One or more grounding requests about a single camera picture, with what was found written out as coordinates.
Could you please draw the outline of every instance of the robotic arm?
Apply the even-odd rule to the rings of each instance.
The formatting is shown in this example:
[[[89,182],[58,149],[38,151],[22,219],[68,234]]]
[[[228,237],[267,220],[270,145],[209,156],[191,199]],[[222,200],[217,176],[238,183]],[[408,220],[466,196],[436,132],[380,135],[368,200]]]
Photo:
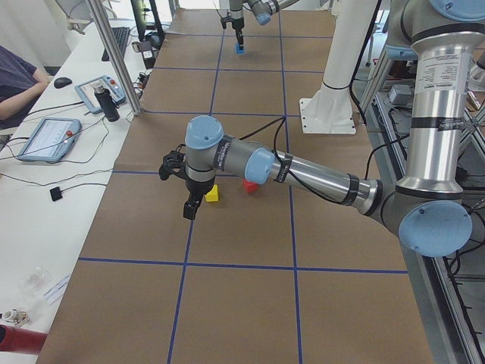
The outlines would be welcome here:
[[[237,44],[236,53],[244,53],[244,14],[243,5],[247,3],[254,14],[259,25],[268,24],[271,20],[271,15],[278,11],[288,8],[299,0],[269,0],[263,2],[262,0],[229,0],[230,12],[226,17],[221,18],[222,27],[226,29],[227,23],[231,23],[236,32]]]
[[[201,116],[187,127],[186,154],[172,151],[160,168],[162,180],[171,174],[186,180],[190,197],[184,216],[195,218],[218,169],[257,184],[271,177],[354,206],[424,256],[446,256],[463,247],[472,221],[461,205],[455,170],[471,54],[485,40],[485,0],[393,1],[391,12],[389,42],[411,45],[418,54],[406,173],[395,186],[245,143],[225,135],[216,119]]]

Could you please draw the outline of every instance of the keyboard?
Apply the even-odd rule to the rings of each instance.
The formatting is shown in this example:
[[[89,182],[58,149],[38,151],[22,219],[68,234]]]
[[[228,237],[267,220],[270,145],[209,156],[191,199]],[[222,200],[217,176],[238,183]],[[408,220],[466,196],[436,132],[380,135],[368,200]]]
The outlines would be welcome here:
[[[121,56],[124,57],[124,53],[127,50],[128,38],[130,38],[130,28],[129,27],[112,27],[114,38],[120,49]],[[106,49],[101,57],[103,62],[109,61],[108,52]]]

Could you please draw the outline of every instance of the red block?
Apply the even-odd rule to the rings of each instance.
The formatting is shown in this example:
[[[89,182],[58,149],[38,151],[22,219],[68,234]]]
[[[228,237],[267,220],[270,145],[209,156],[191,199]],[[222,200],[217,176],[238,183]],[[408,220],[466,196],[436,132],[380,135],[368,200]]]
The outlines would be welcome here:
[[[258,184],[255,184],[254,182],[249,182],[248,180],[242,180],[242,186],[248,194],[256,192],[259,188]]]

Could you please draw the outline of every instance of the white desk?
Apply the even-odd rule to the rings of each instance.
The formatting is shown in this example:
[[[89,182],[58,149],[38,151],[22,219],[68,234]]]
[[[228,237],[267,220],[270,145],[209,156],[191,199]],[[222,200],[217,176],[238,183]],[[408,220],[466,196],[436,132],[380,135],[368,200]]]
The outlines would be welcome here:
[[[113,27],[132,27],[134,22],[114,21]],[[144,65],[140,54],[136,54],[128,42],[125,54],[125,64],[134,81]],[[79,102],[80,98],[74,91],[74,85],[92,78],[107,74],[114,78],[111,62],[101,62],[103,45],[99,38],[95,24],[86,28],[86,35],[74,49],[66,63],[56,77],[69,77],[73,83],[62,89],[55,89],[51,84],[42,94],[32,111],[57,105]],[[71,161],[85,161],[93,156],[102,138],[109,130],[101,149],[94,158],[86,164],[59,163],[26,163],[16,159],[0,160],[0,172],[23,180],[47,184],[52,181],[72,177],[75,174],[87,174],[93,171],[105,171],[113,167],[124,138],[130,127],[127,116],[130,116],[130,106],[125,103],[120,107],[121,118],[105,124],[96,121],[99,115],[84,115],[87,108],[84,105],[75,107],[41,111],[26,118],[18,127],[14,137],[28,137],[46,115],[60,118],[78,118],[83,124],[85,132],[79,135],[73,149],[63,159]],[[9,145],[15,153],[20,151],[21,140],[13,141]],[[0,158],[8,157],[11,152],[4,148]],[[25,182],[0,177],[0,312],[9,309],[25,309],[31,316],[31,322],[24,328],[34,331],[49,331],[61,300],[52,305],[42,300],[26,300],[20,294],[18,284],[22,278],[28,277],[36,267],[43,267],[52,276],[47,290],[63,277],[70,274],[74,268],[80,249],[91,226],[95,212],[99,206],[105,187],[81,186],[64,193],[64,198],[52,202],[49,190],[60,186],[65,189],[77,184],[98,183],[106,184],[111,176],[110,172],[91,174],[77,177],[59,184],[38,187]],[[34,363],[36,356],[0,353],[0,364]]]

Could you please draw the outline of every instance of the label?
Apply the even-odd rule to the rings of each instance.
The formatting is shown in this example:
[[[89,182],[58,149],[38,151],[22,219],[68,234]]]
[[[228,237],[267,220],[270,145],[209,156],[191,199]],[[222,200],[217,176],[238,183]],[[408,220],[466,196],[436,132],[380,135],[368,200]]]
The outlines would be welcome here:
[[[53,304],[64,295],[69,279],[70,275],[66,275],[54,287],[44,293],[44,300],[46,300],[49,305]]]
[[[217,151],[214,156],[214,166],[220,171],[224,171],[227,153],[229,152],[230,144],[232,143],[233,139],[233,136],[224,135],[217,146]]]
[[[289,173],[289,168],[291,167],[291,162],[293,161],[293,156],[291,154],[285,154],[285,158],[281,160],[280,171],[277,177],[274,179],[275,182],[282,184],[286,180],[286,176]]]
[[[463,130],[465,128],[465,119],[464,118],[444,118],[440,120],[438,125],[438,131],[446,131],[446,130]]]
[[[418,63],[415,93],[455,90],[466,93],[471,55],[437,55]]]

